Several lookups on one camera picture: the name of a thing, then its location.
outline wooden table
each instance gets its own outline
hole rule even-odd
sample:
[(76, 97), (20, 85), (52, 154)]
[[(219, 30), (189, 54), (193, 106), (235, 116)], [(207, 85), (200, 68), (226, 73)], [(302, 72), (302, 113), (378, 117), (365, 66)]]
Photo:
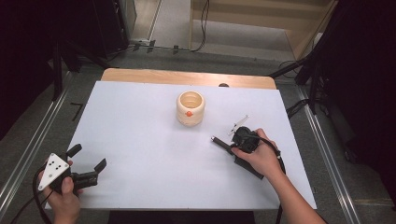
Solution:
[[(284, 29), (296, 60), (332, 15), (337, 0), (211, 0), (208, 21)], [(192, 21), (200, 20), (206, 0), (191, 0)]]
[(275, 82), (271, 77), (176, 72), (150, 69), (109, 68), (103, 73), (101, 80), (198, 86), (218, 86), (221, 83), (225, 83), (230, 87), (276, 90)]

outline black camera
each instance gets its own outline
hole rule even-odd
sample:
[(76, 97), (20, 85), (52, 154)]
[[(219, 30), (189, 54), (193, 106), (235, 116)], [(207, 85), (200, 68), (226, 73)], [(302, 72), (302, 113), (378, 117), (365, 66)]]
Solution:
[(260, 137), (247, 127), (239, 127), (233, 134), (233, 145), (246, 153), (252, 153), (259, 145)]

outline wooden cup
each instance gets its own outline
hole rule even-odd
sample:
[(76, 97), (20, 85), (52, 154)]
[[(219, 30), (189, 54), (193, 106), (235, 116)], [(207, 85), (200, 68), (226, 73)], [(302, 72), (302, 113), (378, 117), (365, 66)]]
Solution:
[(205, 99), (196, 91), (185, 91), (177, 97), (177, 119), (186, 126), (199, 124), (204, 118)]

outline black panel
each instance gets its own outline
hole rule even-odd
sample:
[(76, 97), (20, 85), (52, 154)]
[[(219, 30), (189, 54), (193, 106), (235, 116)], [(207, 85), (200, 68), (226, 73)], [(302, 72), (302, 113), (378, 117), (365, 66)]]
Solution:
[(60, 24), (61, 37), (70, 39), (101, 57), (128, 47), (119, 0), (67, 1)]
[(38, 21), (32, 9), (0, 4), (0, 140), (53, 80), (49, 37), (43, 27), (24, 25)]
[(396, 201), (396, 3), (350, 7), (320, 53), (330, 115), (358, 161), (378, 171)]

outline small black object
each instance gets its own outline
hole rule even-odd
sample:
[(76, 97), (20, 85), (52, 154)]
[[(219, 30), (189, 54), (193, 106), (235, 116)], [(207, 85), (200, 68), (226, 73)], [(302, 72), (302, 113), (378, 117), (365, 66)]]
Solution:
[(79, 153), (82, 150), (81, 144), (77, 144), (70, 148), (65, 154), (67, 157), (73, 158), (77, 153)]
[(154, 50), (155, 40), (151, 40), (148, 45), (147, 53), (151, 53)]
[(134, 45), (134, 48), (132, 49), (132, 51), (137, 51), (137, 50), (139, 50), (140, 49), (140, 44), (135, 44)]
[[(217, 137), (213, 136), (212, 137), (212, 141), (214, 143), (216, 143), (218, 146), (224, 148), (230, 155), (235, 155), (233, 154), (233, 152), (231, 151), (231, 148), (233, 146), (229, 146), (227, 145), (225, 142), (221, 141), (220, 139), (218, 139)], [(235, 155), (235, 161), (236, 164), (242, 166), (244, 169), (246, 169), (247, 171), (251, 172), (252, 174), (254, 174), (255, 176), (257, 176), (259, 179), (263, 179), (264, 175), (260, 174), (259, 172), (257, 172), (251, 165), (250, 163), (248, 163), (247, 161), (242, 160), (241, 158), (237, 157)]]
[(260, 137), (247, 127), (240, 127), (233, 135), (233, 147), (237, 147), (246, 153), (252, 153), (260, 142)]
[(230, 87), (227, 83), (220, 83), (219, 87)]
[(95, 168), (93, 168), (93, 170), (95, 170), (96, 173), (100, 174), (100, 173), (105, 169), (106, 166), (107, 166), (107, 161), (106, 161), (106, 159), (102, 159), (102, 160), (99, 162), (99, 164), (97, 164), (97, 165), (95, 166)]
[(178, 53), (178, 45), (174, 45), (173, 55)]

